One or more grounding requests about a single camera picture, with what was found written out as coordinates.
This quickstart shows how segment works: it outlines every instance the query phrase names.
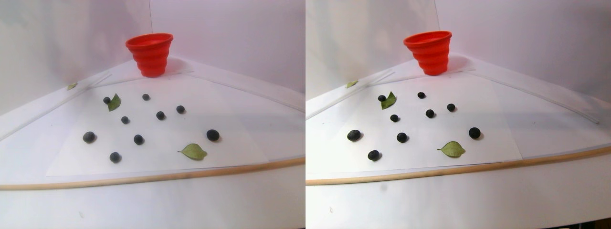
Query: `white wall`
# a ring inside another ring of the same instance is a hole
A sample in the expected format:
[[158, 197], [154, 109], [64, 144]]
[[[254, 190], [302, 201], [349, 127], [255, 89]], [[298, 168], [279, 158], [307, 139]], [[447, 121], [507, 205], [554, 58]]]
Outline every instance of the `white wall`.
[[611, 1], [437, 0], [450, 50], [611, 102]]
[[0, 115], [131, 59], [148, 0], [0, 1]]
[[413, 59], [403, 39], [439, 30], [433, 0], [306, 3], [306, 99]]
[[151, 0], [170, 54], [304, 93], [305, 0]]

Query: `bay leaf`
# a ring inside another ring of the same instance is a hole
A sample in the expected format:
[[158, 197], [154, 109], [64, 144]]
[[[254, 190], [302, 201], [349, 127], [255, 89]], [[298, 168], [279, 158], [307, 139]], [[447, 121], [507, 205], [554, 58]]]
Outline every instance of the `bay leaf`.
[[68, 85], [68, 88], [67, 88], [66, 90], [70, 90], [70, 89], [75, 88], [77, 84], [78, 84], [78, 83], [76, 82], [76, 83], [74, 83], [74, 84], [70, 84], [70, 85]]
[[119, 106], [121, 106], [121, 98], [119, 98], [119, 96], [115, 93], [115, 96], [112, 97], [111, 102], [108, 103], [108, 111], [114, 111]]
[[358, 82], [359, 82], [359, 81], [352, 81], [352, 82], [349, 82], [348, 84], [346, 84], [346, 88], [348, 88], [348, 87], [352, 87], [352, 86], [354, 86], [354, 85], [355, 85], [356, 83], [358, 83]]
[[395, 102], [397, 101], [397, 98], [395, 97], [395, 94], [393, 94], [392, 92], [390, 92], [390, 95], [388, 95], [388, 97], [386, 97], [386, 100], [380, 102], [382, 104], [382, 110], [391, 107], [393, 104], [395, 104]]
[[183, 153], [188, 158], [191, 158], [193, 160], [198, 160], [198, 161], [203, 160], [203, 158], [206, 155], [208, 155], [208, 153], [206, 153], [206, 151], [204, 151], [202, 149], [202, 147], [199, 147], [199, 145], [197, 145], [195, 143], [191, 143], [191, 144], [187, 145], [183, 149], [183, 151], [179, 151], [179, 152]]
[[454, 141], [448, 142], [441, 149], [437, 150], [441, 150], [441, 152], [453, 158], [460, 157], [465, 152], [463, 147], [458, 142]]

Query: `white surface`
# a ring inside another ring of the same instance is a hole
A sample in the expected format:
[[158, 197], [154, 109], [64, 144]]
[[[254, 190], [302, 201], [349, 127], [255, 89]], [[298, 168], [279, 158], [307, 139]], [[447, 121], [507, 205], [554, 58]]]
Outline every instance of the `white surface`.
[[131, 59], [147, 0], [1, 1], [0, 115]]
[[[288, 103], [301, 100], [303, 104], [304, 101], [302, 94], [283, 87], [189, 60], [172, 59], [174, 67], [192, 69], [194, 74], [258, 89], [260, 93]], [[109, 71], [112, 76], [102, 84], [132, 79], [130, 75], [137, 72], [137, 68], [129, 61]], [[304, 155], [302, 112], [220, 84], [213, 87], [270, 161]], [[0, 126], [26, 120], [37, 109], [44, 109], [68, 96], [64, 92], [58, 90], [21, 106], [7, 114], [11, 119], [3, 115]], [[0, 183], [55, 183], [177, 172], [45, 176], [75, 124], [74, 115], [88, 102], [86, 97], [77, 97], [70, 101], [74, 106], [61, 106], [0, 142]], [[301, 228], [305, 222], [304, 172], [305, 166], [296, 166], [242, 175], [121, 186], [2, 191], [0, 205], [11, 211], [0, 211], [0, 228]]]
[[[397, 96], [397, 102], [382, 110], [378, 95], [390, 91]], [[425, 92], [426, 98], [418, 98], [418, 92]], [[411, 79], [369, 87], [342, 103], [354, 107], [351, 115], [306, 121], [308, 173], [416, 169], [522, 159], [491, 82], [485, 79], [464, 73]], [[449, 112], [448, 103], [454, 103], [456, 111]], [[436, 116], [425, 116], [427, 109], [435, 111]], [[392, 114], [401, 120], [390, 121]], [[330, 131], [325, 128], [327, 122], [340, 122], [343, 126], [329, 139], [317, 138], [317, 133]], [[478, 127], [483, 136], [471, 139], [468, 135], [471, 127]], [[346, 135], [352, 129], [361, 131], [363, 137], [349, 141]], [[397, 141], [401, 132], [409, 136], [405, 143]], [[459, 142], [466, 152], [459, 158], [450, 158], [437, 150], [449, 141]], [[378, 150], [382, 158], [376, 162], [367, 159], [371, 150]]]
[[[503, 85], [494, 85], [523, 157], [611, 145], [611, 104], [472, 57], [451, 54], [449, 69], [461, 67], [475, 67], [477, 73], [525, 87], [601, 119], [601, 124], [595, 125], [547, 101]], [[392, 69], [397, 76], [422, 74], [414, 60]], [[324, 100], [331, 100], [341, 92], [341, 88], [337, 88], [308, 100], [306, 108], [310, 110], [320, 106]], [[343, 107], [328, 115], [342, 117], [349, 113], [350, 109]], [[490, 172], [307, 186], [306, 224], [310, 228], [544, 228], [603, 219], [611, 216], [611, 210], [607, 208], [611, 204], [608, 198], [611, 194], [608, 185], [611, 182], [610, 165], [611, 155], [605, 155]], [[334, 176], [371, 176], [418, 170], [422, 169], [338, 173]], [[324, 177], [308, 172], [306, 178]]]
[[[108, 112], [100, 100], [114, 94], [121, 105]], [[149, 101], [142, 94], [151, 96]], [[146, 172], [228, 167], [268, 162], [246, 128], [224, 103], [213, 83], [187, 75], [141, 79], [88, 90], [87, 106], [76, 114], [76, 123], [66, 138], [48, 176], [90, 175], [121, 172]], [[176, 106], [185, 113], [176, 112]], [[163, 111], [164, 120], [156, 113]], [[121, 117], [127, 116], [126, 125]], [[206, 138], [206, 131], [221, 134], [217, 142]], [[93, 131], [97, 139], [91, 144], [82, 135]], [[142, 135], [144, 143], [136, 145], [134, 136]], [[195, 143], [208, 155], [201, 161], [187, 158], [177, 151]], [[109, 160], [112, 152], [122, 156], [120, 163]]]
[[305, 93], [305, 0], [153, 0], [153, 32], [196, 62]]
[[433, 0], [307, 1], [305, 10], [308, 100], [413, 59], [403, 39], [439, 30]]
[[450, 50], [611, 102], [611, 1], [435, 4]]

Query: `white paper sheet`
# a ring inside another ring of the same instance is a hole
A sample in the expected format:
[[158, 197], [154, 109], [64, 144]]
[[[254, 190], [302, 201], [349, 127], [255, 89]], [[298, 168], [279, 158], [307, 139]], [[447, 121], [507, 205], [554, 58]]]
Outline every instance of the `white paper sheet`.
[[[390, 91], [397, 96], [397, 102], [382, 110], [378, 95], [388, 96]], [[424, 92], [426, 98], [418, 98], [418, 92]], [[496, 94], [484, 79], [461, 73], [412, 79], [370, 87], [342, 103], [356, 107], [351, 115], [329, 116], [335, 119], [328, 120], [329, 123], [345, 118], [336, 134], [328, 139], [308, 134], [308, 173], [415, 169], [522, 159]], [[455, 104], [456, 111], [449, 112], [448, 103]], [[436, 116], [428, 118], [427, 109], [435, 111]], [[401, 120], [390, 121], [392, 114]], [[469, 137], [471, 127], [481, 130], [479, 140]], [[346, 138], [352, 129], [363, 133], [357, 142]], [[400, 132], [409, 136], [407, 142], [397, 141]], [[437, 150], [449, 141], [459, 142], [466, 152], [459, 158], [450, 158]], [[367, 154], [371, 150], [378, 150], [382, 158], [376, 162], [369, 160]]]
[[[144, 172], [155, 170], [227, 167], [268, 162], [236, 113], [219, 96], [215, 87], [222, 87], [185, 75], [141, 79], [91, 89], [85, 107], [68, 138], [47, 171], [48, 176], [89, 175], [104, 173]], [[117, 93], [121, 106], [112, 112], [102, 102]], [[151, 99], [144, 101], [142, 94]], [[176, 111], [183, 105], [185, 114]], [[163, 111], [160, 121], [156, 113]], [[121, 117], [127, 116], [124, 125]], [[221, 139], [206, 138], [209, 129], [216, 129]], [[87, 144], [82, 135], [93, 131], [95, 142]], [[136, 145], [133, 138], [142, 135], [144, 144]], [[194, 161], [178, 151], [188, 144], [199, 144], [208, 156]], [[109, 160], [112, 152], [122, 160]]]

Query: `wooden stick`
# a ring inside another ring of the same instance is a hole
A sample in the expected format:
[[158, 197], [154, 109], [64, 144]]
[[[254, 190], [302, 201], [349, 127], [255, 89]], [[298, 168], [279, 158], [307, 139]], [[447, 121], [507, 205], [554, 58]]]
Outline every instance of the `wooden stick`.
[[506, 161], [506, 162], [498, 162], [498, 163], [483, 164], [483, 165], [472, 165], [472, 166], [460, 167], [460, 168], [436, 169], [436, 170], [429, 170], [429, 171], [398, 173], [398, 174], [380, 175], [380, 176], [363, 176], [363, 177], [352, 177], [352, 178], [306, 180], [305, 185], [310, 186], [310, 185], [327, 185], [327, 184], [356, 184], [356, 183], [367, 183], [367, 182], [378, 182], [378, 181], [413, 179], [413, 178], [421, 178], [421, 177], [429, 177], [429, 176], [443, 176], [443, 175], [452, 175], [452, 174], [460, 174], [460, 173], [483, 172], [483, 171], [490, 171], [490, 170], [497, 170], [497, 169], [510, 169], [510, 168], [517, 168], [517, 167], [550, 164], [550, 163], [556, 163], [556, 162], [562, 162], [562, 161], [572, 161], [572, 160], [588, 158], [592, 156], [599, 156], [599, 155], [603, 155], [607, 153], [611, 153], [611, 146], [597, 148], [594, 150], [585, 150], [585, 151], [581, 151], [577, 153], [558, 155], [558, 156], [547, 156], [543, 158], [533, 158], [533, 159], [518, 160], [518, 161]]
[[162, 175], [151, 175], [151, 176], [135, 176], [127, 178], [117, 178], [108, 180], [94, 180], [94, 181], [77, 181], [69, 183], [51, 183], [51, 184], [0, 184], [1, 190], [42, 190], [42, 189], [73, 189], [77, 187], [97, 187], [97, 186], [108, 186], [116, 184], [134, 184], [154, 181], [169, 181], [179, 179], [189, 179], [207, 176], [223, 176], [233, 175], [240, 173], [259, 172], [271, 169], [280, 169], [284, 167], [291, 167], [296, 165], [303, 165], [306, 163], [306, 158], [288, 159], [284, 161], [274, 161], [265, 164], [256, 165], [244, 165], [231, 168], [203, 170], [194, 172], [182, 172], [182, 173], [171, 173]]

